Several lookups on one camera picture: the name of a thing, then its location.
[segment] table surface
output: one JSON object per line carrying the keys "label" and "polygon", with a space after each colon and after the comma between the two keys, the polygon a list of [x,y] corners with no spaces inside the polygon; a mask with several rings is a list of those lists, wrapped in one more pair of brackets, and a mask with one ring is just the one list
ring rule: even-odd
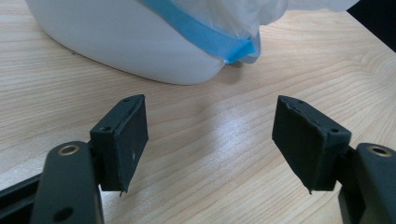
{"label": "table surface", "polygon": [[341,223],[340,186],[309,195],[271,140],[276,98],[305,100],[352,131],[353,147],[396,148],[396,54],[347,13],[287,12],[261,33],[256,63],[170,85],[64,48],[22,0],[2,0],[0,189],[143,93],[149,141],[129,192],[102,193],[107,223]]}

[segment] plastic bag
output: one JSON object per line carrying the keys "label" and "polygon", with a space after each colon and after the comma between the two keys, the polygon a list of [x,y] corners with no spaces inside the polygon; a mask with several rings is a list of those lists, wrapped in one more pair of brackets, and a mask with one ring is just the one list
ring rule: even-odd
{"label": "plastic bag", "polygon": [[346,10],[359,0],[142,0],[198,48],[226,63],[260,56],[259,27],[287,9]]}
{"label": "plastic bag", "polygon": [[283,16],[287,9],[344,11],[358,0],[172,0],[205,25],[235,37],[250,37],[260,25]]}

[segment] white container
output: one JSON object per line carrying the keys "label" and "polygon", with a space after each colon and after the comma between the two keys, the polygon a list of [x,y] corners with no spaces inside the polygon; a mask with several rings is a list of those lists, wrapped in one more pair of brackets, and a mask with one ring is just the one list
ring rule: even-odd
{"label": "white container", "polygon": [[162,82],[212,78],[221,58],[195,47],[139,0],[26,0],[52,38],[99,63]]}

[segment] blue band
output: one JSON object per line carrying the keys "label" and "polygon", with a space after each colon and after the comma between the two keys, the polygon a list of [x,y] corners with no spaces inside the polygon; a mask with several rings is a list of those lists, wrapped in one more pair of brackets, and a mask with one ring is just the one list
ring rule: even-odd
{"label": "blue band", "polygon": [[203,23],[174,5],[171,0],[143,0],[159,13],[172,27],[198,48],[234,63],[256,51],[250,38],[238,39],[223,34]]}

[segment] black plastic bracket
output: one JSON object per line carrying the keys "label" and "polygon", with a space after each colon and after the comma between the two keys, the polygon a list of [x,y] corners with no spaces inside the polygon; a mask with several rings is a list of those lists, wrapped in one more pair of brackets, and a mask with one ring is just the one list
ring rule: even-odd
{"label": "black plastic bracket", "polygon": [[0,223],[103,223],[100,191],[127,191],[149,140],[145,96],[125,98],[91,141],[51,150],[43,173],[0,191]]}
{"label": "black plastic bracket", "polygon": [[367,143],[354,150],[350,137],[311,105],[278,97],[273,139],[308,190],[333,190],[338,180],[345,223],[396,223],[395,151]]}

